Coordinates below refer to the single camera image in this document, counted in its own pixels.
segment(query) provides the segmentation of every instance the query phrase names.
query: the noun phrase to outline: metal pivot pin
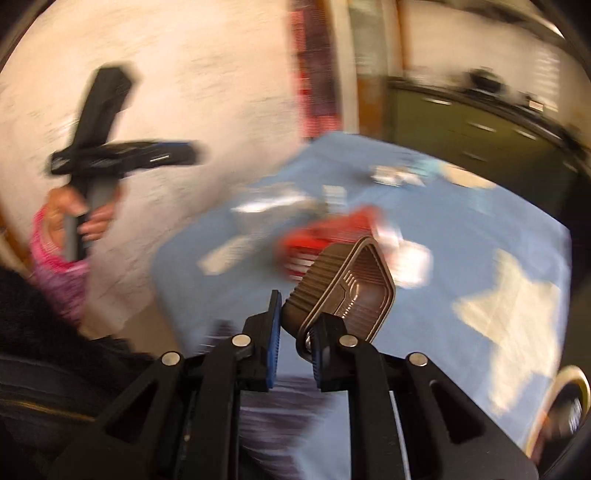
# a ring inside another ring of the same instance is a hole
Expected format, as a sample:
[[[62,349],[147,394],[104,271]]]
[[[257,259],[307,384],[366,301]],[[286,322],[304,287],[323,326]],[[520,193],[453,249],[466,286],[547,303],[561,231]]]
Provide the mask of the metal pivot pin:
[[[232,345],[234,346],[248,346],[251,343],[251,338],[248,335],[241,333],[232,337]]]
[[[411,353],[408,357],[408,360],[415,366],[415,367],[424,367],[427,365],[429,359],[424,353],[414,352]]]
[[[162,356],[162,363],[167,367],[176,365],[181,360],[181,356],[177,352],[167,352]]]
[[[359,340],[357,340],[357,337],[353,335],[343,335],[341,338],[339,338],[339,343],[347,348],[353,348],[354,346],[357,346]]]

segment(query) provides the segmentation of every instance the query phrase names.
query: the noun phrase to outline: metal tray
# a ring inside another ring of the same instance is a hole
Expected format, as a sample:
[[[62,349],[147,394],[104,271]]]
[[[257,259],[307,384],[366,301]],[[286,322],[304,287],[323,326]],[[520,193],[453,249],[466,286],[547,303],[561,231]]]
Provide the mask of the metal tray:
[[[370,342],[388,315],[395,292],[373,237],[363,237],[355,244],[332,244],[322,251],[283,305],[281,326],[295,338],[300,356],[311,361],[306,343],[320,313],[342,317],[351,335]]]

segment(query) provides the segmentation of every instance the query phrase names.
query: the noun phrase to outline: green cabinet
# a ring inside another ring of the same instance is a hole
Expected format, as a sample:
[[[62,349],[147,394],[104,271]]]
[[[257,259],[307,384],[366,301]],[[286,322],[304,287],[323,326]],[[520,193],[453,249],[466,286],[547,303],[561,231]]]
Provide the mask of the green cabinet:
[[[557,215],[574,179],[569,156],[505,118],[437,93],[391,90],[388,140],[494,181]]]

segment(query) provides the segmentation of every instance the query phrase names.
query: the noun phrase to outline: zipper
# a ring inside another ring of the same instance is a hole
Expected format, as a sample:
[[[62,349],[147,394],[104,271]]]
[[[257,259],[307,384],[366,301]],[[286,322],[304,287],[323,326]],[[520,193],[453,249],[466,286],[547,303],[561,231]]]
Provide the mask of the zipper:
[[[23,410],[32,410],[37,413],[43,413],[51,415],[53,417],[59,417],[67,420],[80,421],[84,423],[91,423],[95,420],[90,415],[84,415],[83,413],[76,413],[73,411],[62,410],[60,408],[47,407],[45,405],[39,405],[38,403],[29,400],[13,400],[7,398],[0,398],[0,406],[16,407]]]

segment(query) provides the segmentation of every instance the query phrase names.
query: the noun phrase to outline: table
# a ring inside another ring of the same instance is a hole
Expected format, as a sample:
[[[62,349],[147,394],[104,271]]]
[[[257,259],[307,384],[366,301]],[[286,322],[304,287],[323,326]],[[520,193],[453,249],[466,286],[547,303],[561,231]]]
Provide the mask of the table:
[[[322,195],[324,184],[343,186],[350,207],[379,205],[405,239],[429,247],[434,258],[430,283],[398,289],[374,345],[401,357],[424,352],[523,447],[551,379],[529,375],[511,408],[496,411],[489,399],[496,345],[461,321],[453,305],[493,288],[500,249],[516,258],[532,281],[549,281],[558,288],[551,326],[561,346],[569,299],[568,231],[501,187],[467,189],[438,176],[426,187],[395,188],[369,177],[373,165],[398,165],[416,158],[425,156],[334,133],[310,144],[275,177],[258,185],[293,181],[313,196]],[[203,274],[197,261],[240,233],[231,206],[229,202],[207,213],[168,241],[152,266],[158,298],[185,355],[195,354],[207,343],[217,320],[227,320],[226,326],[238,331],[248,316],[266,310],[273,288],[285,299],[295,285],[274,262],[272,246],[281,232],[231,270],[217,276]],[[285,331],[278,385],[266,397],[261,395],[243,395],[241,433],[255,458],[277,478],[350,478],[346,394],[316,390],[310,364],[297,355],[295,340]]]

